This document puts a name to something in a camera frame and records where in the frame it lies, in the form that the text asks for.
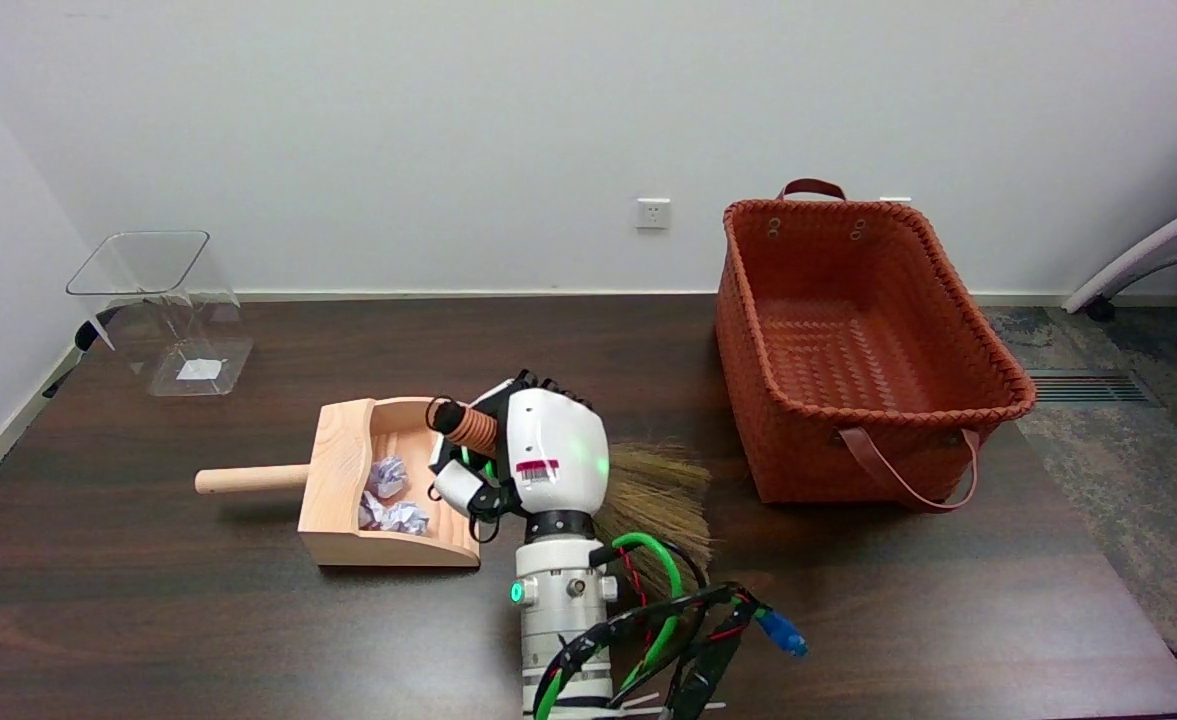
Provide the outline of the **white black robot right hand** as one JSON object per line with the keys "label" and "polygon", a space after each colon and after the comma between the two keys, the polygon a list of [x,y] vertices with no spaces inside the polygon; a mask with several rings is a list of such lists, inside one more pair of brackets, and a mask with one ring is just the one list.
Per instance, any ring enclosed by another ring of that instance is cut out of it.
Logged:
{"label": "white black robot right hand", "polygon": [[583,398],[520,369],[470,404],[433,398],[424,419],[438,436],[431,496],[468,520],[474,541],[491,542],[478,528],[507,515],[525,520],[528,544],[596,539],[610,451],[601,416]]}

